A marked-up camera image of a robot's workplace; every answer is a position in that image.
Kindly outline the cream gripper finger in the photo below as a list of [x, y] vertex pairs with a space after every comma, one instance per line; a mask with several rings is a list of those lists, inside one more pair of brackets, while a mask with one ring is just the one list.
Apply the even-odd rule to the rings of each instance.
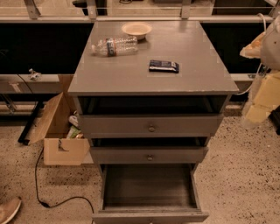
[[248, 59], [260, 59], [264, 56], [263, 54], [263, 40], [265, 37], [265, 32], [259, 34], [252, 42], [240, 51], [240, 55]]
[[244, 122], [261, 124], [280, 106], [280, 72], [273, 70], [264, 77], [257, 75], [244, 106]]

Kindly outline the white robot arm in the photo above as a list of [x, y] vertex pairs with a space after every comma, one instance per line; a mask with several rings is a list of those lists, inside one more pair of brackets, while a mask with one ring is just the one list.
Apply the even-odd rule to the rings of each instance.
[[280, 106], [280, 16], [264, 29], [240, 55], [259, 59], [265, 70], [254, 78], [248, 101], [242, 110], [242, 122], [254, 127], [265, 121]]

